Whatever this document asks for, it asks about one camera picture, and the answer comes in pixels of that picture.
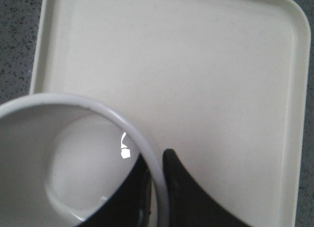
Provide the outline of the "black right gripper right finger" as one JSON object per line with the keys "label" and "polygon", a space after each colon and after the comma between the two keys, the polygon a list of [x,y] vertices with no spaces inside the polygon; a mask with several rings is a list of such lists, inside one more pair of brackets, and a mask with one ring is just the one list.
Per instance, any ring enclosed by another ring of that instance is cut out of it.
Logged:
{"label": "black right gripper right finger", "polygon": [[246,227],[213,200],[189,174],[175,150],[163,152],[171,227]]}

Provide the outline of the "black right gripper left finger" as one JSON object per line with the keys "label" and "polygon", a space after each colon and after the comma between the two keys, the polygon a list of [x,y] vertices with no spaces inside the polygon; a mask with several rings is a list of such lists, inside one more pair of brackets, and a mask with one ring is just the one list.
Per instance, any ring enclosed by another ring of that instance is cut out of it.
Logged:
{"label": "black right gripper left finger", "polygon": [[83,227],[147,227],[151,207],[151,175],[141,155],[109,200],[82,223]]}

